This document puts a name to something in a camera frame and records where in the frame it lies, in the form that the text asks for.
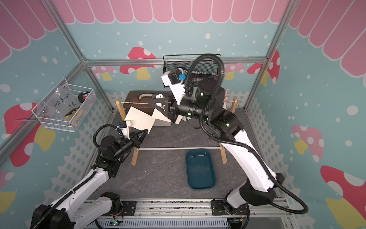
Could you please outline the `white postcard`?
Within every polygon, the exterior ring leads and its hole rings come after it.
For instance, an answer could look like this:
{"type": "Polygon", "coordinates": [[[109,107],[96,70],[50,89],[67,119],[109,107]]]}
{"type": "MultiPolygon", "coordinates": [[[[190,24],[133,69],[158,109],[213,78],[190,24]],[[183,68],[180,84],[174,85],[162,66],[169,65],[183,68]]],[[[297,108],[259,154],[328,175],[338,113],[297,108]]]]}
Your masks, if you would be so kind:
{"type": "Polygon", "coordinates": [[[151,115],[146,114],[145,112],[136,109],[135,107],[130,107],[127,115],[125,117],[125,121],[130,121],[131,127],[138,130],[150,130],[155,122],[155,118],[151,115]]]}
{"type": "Polygon", "coordinates": [[[171,126],[171,120],[168,119],[166,116],[164,116],[163,113],[161,113],[156,108],[154,109],[154,111],[152,113],[152,118],[155,119],[154,126],[160,126],[160,127],[171,126]]]}

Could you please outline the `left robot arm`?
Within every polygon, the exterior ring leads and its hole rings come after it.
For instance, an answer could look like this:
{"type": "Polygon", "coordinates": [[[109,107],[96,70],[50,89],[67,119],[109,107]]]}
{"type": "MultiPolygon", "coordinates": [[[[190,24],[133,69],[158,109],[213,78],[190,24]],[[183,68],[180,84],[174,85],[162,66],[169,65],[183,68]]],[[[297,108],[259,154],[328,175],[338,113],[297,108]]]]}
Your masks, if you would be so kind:
{"type": "Polygon", "coordinates": [[[119,194],[105,192],[97,200],[82,208],[81,205],[102,184],[116,177],[120,165],[131,150],[140,148],[148,129],[124,135],[128,130],[126,122],[115,126],[105,124],[98,128],[92,141],[98,150],[95,163],[89,173],[68,192],[49,205],[40,205],[33,212],[32,229],[83,229],[104,215],[116,218],[122,214],[124,204],[119,194]]]}

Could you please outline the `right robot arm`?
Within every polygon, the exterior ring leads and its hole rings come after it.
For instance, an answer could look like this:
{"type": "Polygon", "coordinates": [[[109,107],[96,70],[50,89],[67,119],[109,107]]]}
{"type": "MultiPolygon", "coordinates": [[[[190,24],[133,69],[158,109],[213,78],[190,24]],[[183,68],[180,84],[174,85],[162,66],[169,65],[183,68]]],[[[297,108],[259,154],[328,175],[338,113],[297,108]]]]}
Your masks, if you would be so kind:
{"type": "Polygon", "coordinates": [[[224,109],[226,91],[221,84],[226,76],[225,69],[225,64],[216,54],[200,55],[188,70],[176,68],[163,73],[163,84],[171,91],[149,101],[149,104],[172,122],[178,116],[197,119],[199,128],[224,146],[238,162],[247,179],[224,198],[223,205],[228,214],[236,213],[245,204],[271,205],[292,214],[308,213],[307,204],[282,185],[284,176],[271,170],[253,148],[237,116],[224,109]],[[195,89],[191,83],[193,71],[205,60],[217,64],[217,73],[204,78],[195,89]]]}

